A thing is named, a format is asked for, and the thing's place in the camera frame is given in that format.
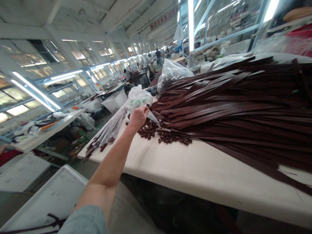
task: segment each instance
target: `table surface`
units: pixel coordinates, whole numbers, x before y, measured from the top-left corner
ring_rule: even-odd
[[[39,146],[40,144],[42,144],[43,142],[45,142],[47,139],[52,137],[57,132],[61,131],[68,124],[70,124],[72,121],[74,121],[74,119],[77,118],[84,111],[85,111],[85,109],[73,111],[73,112],[69,113],[64,119],[62,119],[62,123],[60,125],[58,125],[57,127],[53,128],[49,131],[45,131],[41,135],[39,135],[39,136],[37,136],[31,140],[22,141],[22,142],[19,142],[17,144],[11,144],[11,145],[13,147],[15,147],[16,149],[24,152],[24,153],[28,153],[31,150],[33,150],[34,148],[36,148],[37,146]]]
[[[125,128],[124,119],[119,137]],[[78,157],[85,157],[88,145]],[[112,146],[102,153],[98,149],[90,160],[100,163]],[[312,185],[310,173],[284,166],[280,170]],[[158,143],[157,133],[151,140],[136,134],[123,171],[215,203],[312,229],[311,196],[196,138],[189,146],[180,142],[167,145]]]

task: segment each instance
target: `hand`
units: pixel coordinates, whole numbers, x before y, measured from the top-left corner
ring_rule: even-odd
[[[146,117],[149,111],[150,110],[147,106],[141,106],[134,109],[130,116],[129,126],[131,126],[136,132],[140,130],[146,121]]]

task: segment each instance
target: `forearm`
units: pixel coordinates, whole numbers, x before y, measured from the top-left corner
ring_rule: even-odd
[[[131,124],[126,127],[91,177],[90,184],[101,184],[105,187],[117,186],[136,132]]]

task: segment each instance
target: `white bin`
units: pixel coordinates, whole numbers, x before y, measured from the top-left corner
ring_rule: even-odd
[[[102,105],[105,106],[112,114],[115,114],[128,100],[124,90],[110,95]]]

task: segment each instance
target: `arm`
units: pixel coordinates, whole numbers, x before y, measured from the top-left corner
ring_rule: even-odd
[[[132,112],[130,124],[91,177],[74,211],[88,205],[98,206],[103,211],[106,223],[108,223],[117,184],[123,172],[131,142],[145,123],[148,112],[149,109],[146,106],[139,107]]]

